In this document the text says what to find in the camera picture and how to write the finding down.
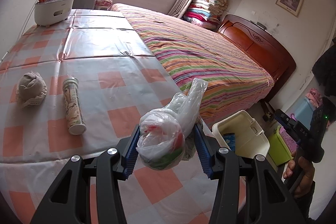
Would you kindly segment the person's right hand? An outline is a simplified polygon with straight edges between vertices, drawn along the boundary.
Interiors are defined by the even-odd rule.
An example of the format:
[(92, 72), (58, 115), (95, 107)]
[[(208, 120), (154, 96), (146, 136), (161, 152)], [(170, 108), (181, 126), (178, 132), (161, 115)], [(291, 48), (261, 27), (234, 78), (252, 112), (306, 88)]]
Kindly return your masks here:
[(299, 198), (309, 193), (313, 184), (315, 168), (313, 163), (303, 157), (303, 151), (300, 147), (292, 153), (293, 159), (288, 161), (286, 169), (282, 175), (284, 180), (289, 180), (296, 171), (298, 171), (298, 178), (294, 180), (295, 188), (292, 189), (291, 194), (294, 198)]

